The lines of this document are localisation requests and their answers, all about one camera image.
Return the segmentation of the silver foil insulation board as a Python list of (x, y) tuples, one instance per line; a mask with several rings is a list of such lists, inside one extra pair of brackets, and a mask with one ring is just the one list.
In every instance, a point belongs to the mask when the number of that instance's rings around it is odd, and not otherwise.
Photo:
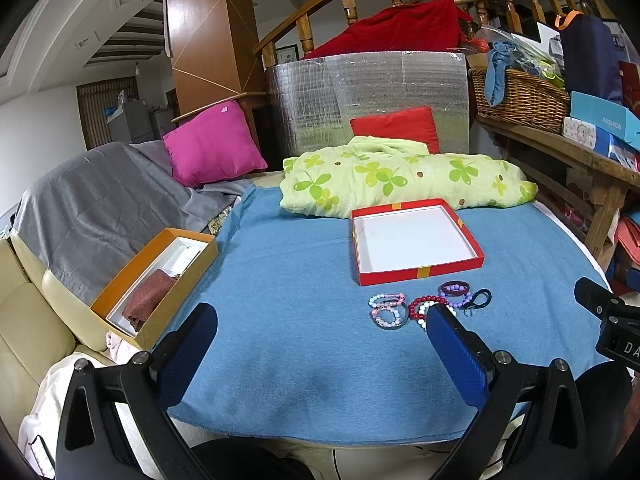
[(279, 64), (267, 70), (282, 153), (347, 143), (350, 121), (431, 107), (440, 149), (469, 153), (465, 57), (454, 52), (363, 52)]

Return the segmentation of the brown folded cloth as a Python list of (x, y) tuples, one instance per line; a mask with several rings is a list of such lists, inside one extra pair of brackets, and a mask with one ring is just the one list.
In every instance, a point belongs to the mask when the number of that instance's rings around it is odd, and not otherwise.
[(129, 296), (122, 316), (138, 332), (152, 312), (175, 285), (177, 278), (157, 269), (149, 274)]

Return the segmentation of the wicker basket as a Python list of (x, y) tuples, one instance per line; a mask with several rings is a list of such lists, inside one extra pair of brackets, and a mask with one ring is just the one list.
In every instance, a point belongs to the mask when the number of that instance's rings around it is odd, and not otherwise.
[(490, 106), (485, 98), (486, 68), (470, 68), (471, 88), (477, 113), (497, 122), (526, 126), (560, 134), (570, 114), (570, 97), (553, 84), (521, 72), (506, 70), (506, 93), (502, 102)]

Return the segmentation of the green clover print pillow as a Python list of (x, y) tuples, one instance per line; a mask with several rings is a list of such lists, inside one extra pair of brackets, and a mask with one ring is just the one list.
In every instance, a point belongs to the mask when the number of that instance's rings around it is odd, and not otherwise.
[(280, 206), (293, 214), (346, 219), (353, 210), (440, 198), (453, 210), (510, 208), (531, 202), (538, 186), (506, 160), (432, 154), (410, 140), (355, 136), (283, 161)]

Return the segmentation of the wooden pillar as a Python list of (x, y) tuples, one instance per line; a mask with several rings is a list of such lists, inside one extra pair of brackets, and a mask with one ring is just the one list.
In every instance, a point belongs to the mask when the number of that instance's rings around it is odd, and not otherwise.
[(164, 0), (180, 112), (266, 90), (253, 0)]

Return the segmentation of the magenta cushion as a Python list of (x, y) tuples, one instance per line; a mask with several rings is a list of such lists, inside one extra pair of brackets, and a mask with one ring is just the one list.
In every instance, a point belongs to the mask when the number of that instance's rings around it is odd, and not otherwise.
[(163, 138), (171, 177), (187, 188), (234, 180), (267, 168), (235, 100), (203, 110)]

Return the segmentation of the cream leather sofa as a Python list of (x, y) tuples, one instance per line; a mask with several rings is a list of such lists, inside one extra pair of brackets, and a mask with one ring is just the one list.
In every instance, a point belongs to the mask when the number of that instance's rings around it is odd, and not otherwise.
[(51, 366), (80, 352), (111, 360), (78, 342), (29, 281), (8, 240), (1, 242), (1, 420), (12, 438), (34, 406)]

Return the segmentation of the red shallow gift box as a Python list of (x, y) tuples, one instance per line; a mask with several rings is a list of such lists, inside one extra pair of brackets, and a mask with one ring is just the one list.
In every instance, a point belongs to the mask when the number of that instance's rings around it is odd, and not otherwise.
[(350, 216), (361, 286), (479, 269), (485, 254), (441, 198), (359, 208)]

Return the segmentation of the light blue carton box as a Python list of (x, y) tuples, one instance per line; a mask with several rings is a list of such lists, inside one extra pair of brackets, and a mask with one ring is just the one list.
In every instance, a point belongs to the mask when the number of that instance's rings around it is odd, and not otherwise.
[(640, 148), (640, 120), (623, 105), (573, 91), (570, 94), (570, 116), (602, 128), (636, 151)]

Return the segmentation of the blue cloth in basket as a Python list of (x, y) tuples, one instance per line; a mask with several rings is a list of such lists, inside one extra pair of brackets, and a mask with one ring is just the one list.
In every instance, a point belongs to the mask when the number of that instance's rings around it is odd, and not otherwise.
[(488, 55), (485, 76), (485, 99), (491, 107), (502, 103), (506, 95), (506, 70), (514, 64), (516, 44), (513, 41), (496, 41)]

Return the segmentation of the grey blanket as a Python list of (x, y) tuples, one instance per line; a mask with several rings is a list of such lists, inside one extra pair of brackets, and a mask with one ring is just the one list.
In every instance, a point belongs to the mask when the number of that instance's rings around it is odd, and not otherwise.
[(160, 141), (107, 143), (63, 162), (28, 188), (14, 228), (28, 249), (84, 304), (162, 229), (204, 232), (247, 188), (176, 181)]

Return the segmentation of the red fabric on railing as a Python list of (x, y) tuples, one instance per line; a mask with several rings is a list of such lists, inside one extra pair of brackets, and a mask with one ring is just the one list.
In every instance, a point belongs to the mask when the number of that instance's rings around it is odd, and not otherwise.
[(472, 16), (459, 9), (454, 0), (391, 6), (349, 25), (304, 58), (362, 52), (445, 52), (465, 42), (465, 28), (461, 23), (472, 21)]

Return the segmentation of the orange cardboard box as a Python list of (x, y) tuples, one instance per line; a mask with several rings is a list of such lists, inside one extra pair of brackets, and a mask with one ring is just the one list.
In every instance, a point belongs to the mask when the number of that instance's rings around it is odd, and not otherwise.
[(163, 229), (108, 283), (91, 310), (117, 336), (150, 350), (217, 256), (213, 235)]

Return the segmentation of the wooden bench shelf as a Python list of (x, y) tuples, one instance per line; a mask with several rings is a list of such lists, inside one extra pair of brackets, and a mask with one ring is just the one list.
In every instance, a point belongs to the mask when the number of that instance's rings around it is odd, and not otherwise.
[(503, 154), (542, 192), (549, 209), (586, 245), (602, 269), (613, 259), (612, 240), (625, 207), (639, 199), (639, 175), (556, 133), (498, 122), (477, 122), (493, 134)]

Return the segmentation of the red cushion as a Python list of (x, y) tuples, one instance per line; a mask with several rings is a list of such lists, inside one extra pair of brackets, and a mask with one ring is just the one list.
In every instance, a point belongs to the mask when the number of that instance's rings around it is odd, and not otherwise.
[(376, 136), (420, 142), (430, 154), (440, 152), (433, 112), (429, 106), (411, 107), (390, 114), (352, 118), (349, 121), (355, 136)]

